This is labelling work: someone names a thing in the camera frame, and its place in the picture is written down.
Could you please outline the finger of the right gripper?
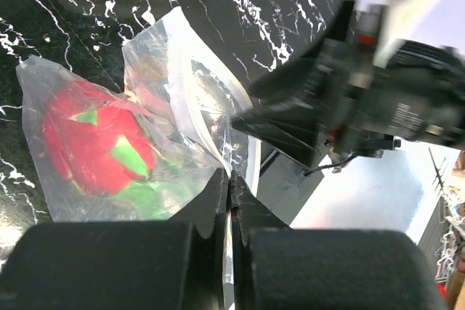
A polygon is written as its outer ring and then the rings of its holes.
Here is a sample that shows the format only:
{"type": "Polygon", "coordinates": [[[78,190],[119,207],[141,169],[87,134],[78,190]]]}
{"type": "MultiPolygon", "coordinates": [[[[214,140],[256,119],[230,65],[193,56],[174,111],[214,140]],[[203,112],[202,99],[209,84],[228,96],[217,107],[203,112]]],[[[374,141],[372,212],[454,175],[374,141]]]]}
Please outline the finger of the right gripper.
{"type": "Polygon", "coordinates": [[[318,151],[318,126],[312,108],[262,105],[235,115],[231,126],[255,137],[306,169],[318,151]]]}
{"type": "Polygon", "coordinates": [[[317,72],[324,41],[253,82],[248,92],[267,104],[312,106],[326,93],[325,74],[317,72]]]}

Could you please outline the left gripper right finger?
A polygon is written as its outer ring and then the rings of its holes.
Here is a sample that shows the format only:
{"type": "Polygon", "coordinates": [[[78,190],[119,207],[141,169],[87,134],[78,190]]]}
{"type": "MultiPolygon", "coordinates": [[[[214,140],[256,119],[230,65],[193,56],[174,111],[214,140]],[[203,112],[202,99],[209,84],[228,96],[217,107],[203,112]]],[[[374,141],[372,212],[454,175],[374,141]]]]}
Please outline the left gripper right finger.
{"type": "Polygon", "coordinates": [[[420,249],[401,232],[292,229],[233,172],[237,309],[445,309],[420,249]]]}

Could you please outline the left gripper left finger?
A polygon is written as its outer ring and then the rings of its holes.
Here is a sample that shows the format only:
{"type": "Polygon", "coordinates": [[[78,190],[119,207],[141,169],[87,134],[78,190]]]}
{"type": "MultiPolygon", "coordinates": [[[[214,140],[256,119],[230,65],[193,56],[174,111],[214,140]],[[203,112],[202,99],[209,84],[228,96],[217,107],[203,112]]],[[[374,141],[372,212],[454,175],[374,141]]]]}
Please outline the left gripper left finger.
{"type": "Polygon", "coordinates": [[[1,271],[3,309],[223,309],[228,178],[166,221],[39,224],[1,271]]]}

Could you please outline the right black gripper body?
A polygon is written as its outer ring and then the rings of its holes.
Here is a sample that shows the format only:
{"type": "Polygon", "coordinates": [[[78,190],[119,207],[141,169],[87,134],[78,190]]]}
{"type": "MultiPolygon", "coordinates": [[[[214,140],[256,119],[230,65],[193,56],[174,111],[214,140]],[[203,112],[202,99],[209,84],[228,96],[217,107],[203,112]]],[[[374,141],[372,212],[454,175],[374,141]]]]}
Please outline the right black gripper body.
{"type": "Polygon", "coordinates": [[[406,41],[383,68],[371,62],[385,6],[358,14],[343,0],[318,47],[313,142],[374,157],[401,139],[464,148],[464,60],[448,46],[406,41]]]}

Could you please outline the clear dotted zip top bag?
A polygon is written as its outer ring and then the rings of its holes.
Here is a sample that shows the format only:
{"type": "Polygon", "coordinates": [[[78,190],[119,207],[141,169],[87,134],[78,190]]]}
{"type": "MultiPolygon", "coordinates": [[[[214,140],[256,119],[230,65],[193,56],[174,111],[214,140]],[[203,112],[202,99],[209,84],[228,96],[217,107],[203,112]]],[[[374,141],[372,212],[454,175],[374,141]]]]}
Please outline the clear dotted zip top bag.
{"type": "MultiPolygon", "coordinates": [[[[174,214],[206,187],[216,170],[241,173],[255,192],[261,143],[230,125],[235,114],[252,106],[251,100],[240,81],[192,29],[182,9],[172,9],[127,41],[122,53],[123,93],[93,84],[135,104],[150,140],[178,166],[178,171],[165,168],[156,175],[181,187],[180,194],[167,197],[174,201],[174,214]]],[[[19,64],[16,74],[23,90],[23,131],[52,219],[160,220],[143,219],[127,204],[84,196],[54,169],[42,134],[47,106],[66,83],[88,80],[37,56],[19,64]]]]}

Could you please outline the red dragon fruit toy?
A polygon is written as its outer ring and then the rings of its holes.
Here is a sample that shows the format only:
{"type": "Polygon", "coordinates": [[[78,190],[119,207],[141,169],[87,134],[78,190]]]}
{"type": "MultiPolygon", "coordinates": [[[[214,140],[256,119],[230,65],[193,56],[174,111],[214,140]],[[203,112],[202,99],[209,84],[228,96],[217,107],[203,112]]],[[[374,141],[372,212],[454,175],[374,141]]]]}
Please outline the red dragon fruit toy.
{"type": "Polygon", "coordinates": [[[174,214],[181,187],[157,179],[178,171],[150,140],[139,108],[85,80],[61,87],[46,108],[42,134],[54,169],[84,196],[135,208],[143,219],[174,214]]]}

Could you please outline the black marble pattern mat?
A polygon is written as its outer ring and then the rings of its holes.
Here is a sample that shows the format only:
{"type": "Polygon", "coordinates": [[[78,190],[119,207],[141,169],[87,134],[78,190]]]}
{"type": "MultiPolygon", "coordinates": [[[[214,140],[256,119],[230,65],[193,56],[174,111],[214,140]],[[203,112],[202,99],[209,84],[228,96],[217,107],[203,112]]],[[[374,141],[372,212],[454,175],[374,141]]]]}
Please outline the black marble pattern mat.
{"type": "Polygon", "coordinates": [[[173,7],[243,84],[296,54],[340,0],[1,0],[1,256],[49,220],[21,126],[16,66],[31,55],[119,92],[121,45],[173,7]]]}

